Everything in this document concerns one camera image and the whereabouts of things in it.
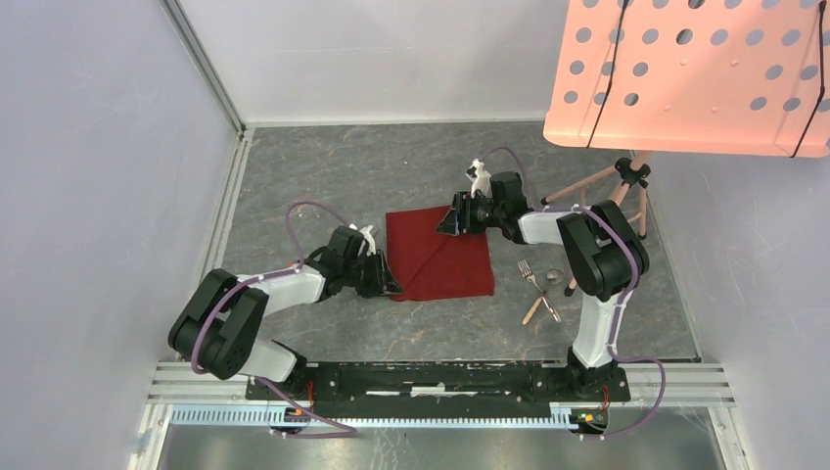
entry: wooden stick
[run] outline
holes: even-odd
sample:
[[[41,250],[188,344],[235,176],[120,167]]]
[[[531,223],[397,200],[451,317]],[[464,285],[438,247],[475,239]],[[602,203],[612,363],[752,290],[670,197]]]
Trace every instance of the wooden stick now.
[[[538,297],[536,302],[533,303],[533,306],[528,310],[528,314],[525,315],[525,319],[522,320],[523,325],[527,325],[531,318],[533,318],[533,314],[536,313],[536,309],[539,308],[539,304],[542,303],[542,297]]]
[[[567,188],[563,189],[562,191],[558,191],[554,194],[551,194],[550,196],[545,198],[545,203],[550,204],[550,203],[556,201],[557,199],[559,199],[559,198],[561,198],[561,197],[563,197],[567,194],[573,193],[575,190],[577,190],[577,189],[579,189],[583,186],[587,186],[587,185],[593,183],[594,181],[596,181],[598,179],[602,179],[602,178],[608,176],[609,174],[613,174],[615,171],[616,170],[614,169],[613,166],[609,166],[609,167],[607,167],[603,170],[597,171],[596,173],[588,176],[587,178],[584,178],[581,181],[576,182],[576,183],[572,184],[571,186],[568,186]]]
[[[640,186],[640,213],[643,214],[640,217],[640,238],[644,238],[646,236],[646,213],[648,213],[648,195],[646,194],[646,188]]]

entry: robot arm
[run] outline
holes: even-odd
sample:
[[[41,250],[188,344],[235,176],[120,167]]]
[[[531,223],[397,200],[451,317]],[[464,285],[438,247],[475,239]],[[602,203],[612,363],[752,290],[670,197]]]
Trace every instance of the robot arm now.
[[[371,236],[372,227],[338,227],[329,244],[315,250],[302,267],[286,275],[235,276],[224,269],[207,274],[185,306],[167,338],[168,344],[189,357],[209,313],[220,299],[239,283],[246,283],[221,311],[230,310],[224,320],[214,319],[199,351],[198,363],[219,379],[235,374],[284,381],[298,355],[275,342],[258,340],[262,318],[290,306],[314,304],[351,287],[364,298],[401,293],[392,277],[383,251]]]
[[[518,244],[562,245],[577,284],[582,290],[579,332],[569,353],[569,364],[583,377],[597,375],[615,364],[608,352],[614,330],[614,310],[621,291],[631,281],[631,269],[623,251],[610,243],[609,234],[592,218],[574,211],[532,211],[515,172],[490,175],[480,161],[467,170],[473,186],[459,192],[436,231],[458,236],[498,227],[505,238]],[[648,254],[613,201],[590,208],[621,237],[631,251],[638,272],[649,268]]]

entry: pink perforated panel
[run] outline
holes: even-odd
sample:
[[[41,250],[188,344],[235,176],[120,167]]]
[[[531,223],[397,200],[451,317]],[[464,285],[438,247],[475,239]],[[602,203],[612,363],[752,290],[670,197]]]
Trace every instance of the pink perforated panel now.
[[[608,85],[622,2],[571,0],[544,129],[555,144],[587,144]],[[819,93],[816,5],[632,0],[591,147],[791,155]],[[821,50],[830,66],[826,19],[824,27]],[[828,137],[825,97],[798,156],[826,156]]]

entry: white wall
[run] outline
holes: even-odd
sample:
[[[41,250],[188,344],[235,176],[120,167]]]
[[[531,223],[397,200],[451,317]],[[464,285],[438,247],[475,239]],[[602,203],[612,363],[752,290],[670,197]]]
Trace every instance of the white wall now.
[[[760,469],[827,468],[830,159],[655,154],[654,205],[701,348]]]
[[[233,139],[159,2],[0,3],[0,468],[123,468]]]
[[[542,118],[563,0],[182,0],[248,122]]]

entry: wooden tripod leg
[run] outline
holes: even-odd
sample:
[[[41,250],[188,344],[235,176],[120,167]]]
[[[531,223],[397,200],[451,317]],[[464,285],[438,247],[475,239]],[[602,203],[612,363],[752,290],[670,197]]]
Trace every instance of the wooden tripod leg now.
[[[565,297],[570,297],[576,291],[576,278],[572,277],[571,282],[568,283],[568,287],[565,288]]]
[[[613,166],[609,166],[603,170],[597,171],[596,173],[588,176],[587,178],[584,178],[581,181],[578,181],[572,184],[571,186],[568,186],[567,188],[561,191],[557,191],[556,193],[553,193],[550,196],[546,197],[544,199],[543,204],[550,204],[563,196],[567,196],[568,194],[573,193],[577,189],[584,188],[585,186],[593,183],[594,181],[600,180],[608,176],[609,174],[613,174],[615,171],[616,170]]]
[[[640,240],[646,239],[646,214],[648,213],[648,195],[646,188],[640,186],[640,230],[637,235]]]

